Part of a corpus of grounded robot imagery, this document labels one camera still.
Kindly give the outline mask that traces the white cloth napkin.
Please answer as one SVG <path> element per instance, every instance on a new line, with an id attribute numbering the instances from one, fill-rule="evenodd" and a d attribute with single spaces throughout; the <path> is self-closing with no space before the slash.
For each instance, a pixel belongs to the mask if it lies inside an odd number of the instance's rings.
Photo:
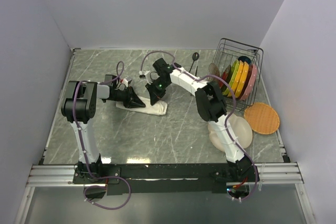
<path id="1" fill-rule="evenodd" d="M 126 108 L 124 107 L 122 102 L 117 101 L 116 107 L 119 109 L 132 111 L 132 112 L 139 112 L 144 114 L 150 114 L 150 115 L 165 115 L 167 112 L 168 104 L 164 101 L 158 101 L 156 104 L 151 105 L 150 99 L 140 97 L 141 101 L 145 104 L 144 108 Z"/>

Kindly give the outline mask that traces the black spoon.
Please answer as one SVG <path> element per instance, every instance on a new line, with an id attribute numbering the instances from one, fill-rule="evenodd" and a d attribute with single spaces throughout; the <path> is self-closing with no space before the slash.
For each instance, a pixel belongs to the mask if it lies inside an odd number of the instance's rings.
<path id="1" fill-rule="evenodd" d="M 192 60 L 193 60 L 193 62 L 191 64 L 191 66 L 190 66 L 189 72 L 191 72 L 191 70 L 193 69 L 194 63 L 198 61 L 199 56 L 200 55 L 199 55 L 198 52 L 195 52 L 195 53 L 192 54 Z"/>

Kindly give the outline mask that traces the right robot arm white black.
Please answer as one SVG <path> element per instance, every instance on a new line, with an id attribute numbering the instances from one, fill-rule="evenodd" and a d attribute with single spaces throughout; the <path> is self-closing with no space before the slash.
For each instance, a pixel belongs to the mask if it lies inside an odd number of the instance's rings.
<path id="1" fill-rule="evenodd" d="M 248 175 L 248 169 L 241 162 L 246 161 L 249 166 L 255 163 L 240 144 L 229 122 L 233 112 L 227 112 L 225 98 L 217 82 L 206 81 L 208 76 L 198 78 L 175 62 L 168 64 L 163 58 L 156 60 L 153 68 L 158 78 L 149 80 L 146 84 L 150 104 L 157 104 L 171 84 L 183 88 L 194 96 L 199 116 L 209 124 L 210 133 L 215 136 L 217 145 L 224 150 L 227 162 L 233 165 L 229 169 L 231 178 L 238 182 L 242 181 Z"/>

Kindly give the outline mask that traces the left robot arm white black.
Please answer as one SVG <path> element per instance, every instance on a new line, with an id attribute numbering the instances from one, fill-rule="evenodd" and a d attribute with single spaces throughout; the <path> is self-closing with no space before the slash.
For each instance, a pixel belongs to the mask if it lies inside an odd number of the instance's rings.
<path id="1" fill-rule="evenodd" d="M 119 89 L 120 84 L 119 77 L 107 74 L 103 83 L 69 81 L 66 86 L 61 113 L 70 123 L 76 136 L 79 148 L 78 165 L 90 165 L 85 176 L 92 183 L 98 183 L 104 177 L 103 168 L 96 165 L 101 163 L 92 120 L 96 113 L 97 100 L 121 102 L 127 109 L 145 108 L 145 103 L 131 86 L 126 85 Z"/>

